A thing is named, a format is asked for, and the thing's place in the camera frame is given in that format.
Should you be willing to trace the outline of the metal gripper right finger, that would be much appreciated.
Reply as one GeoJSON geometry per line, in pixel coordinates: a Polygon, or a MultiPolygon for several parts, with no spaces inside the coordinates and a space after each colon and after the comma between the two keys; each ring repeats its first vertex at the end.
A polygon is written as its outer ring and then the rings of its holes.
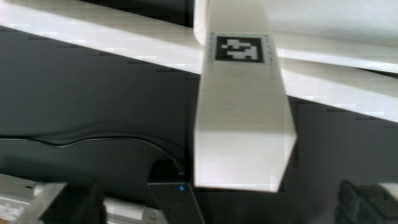
{"type": "Polygon", "coordinates": [[[334,224],[398,224],[398,188],[393,184],[340,183],[334,224]]]}

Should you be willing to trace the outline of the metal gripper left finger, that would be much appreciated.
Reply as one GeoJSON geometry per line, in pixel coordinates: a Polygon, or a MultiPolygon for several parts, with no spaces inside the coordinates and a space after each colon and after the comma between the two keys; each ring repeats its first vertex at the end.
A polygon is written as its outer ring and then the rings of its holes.
{"type": "Polygon", "coordinates": [[[0,173],[0,224],[107,224],[96,182],[38,182],[0,173]]]}

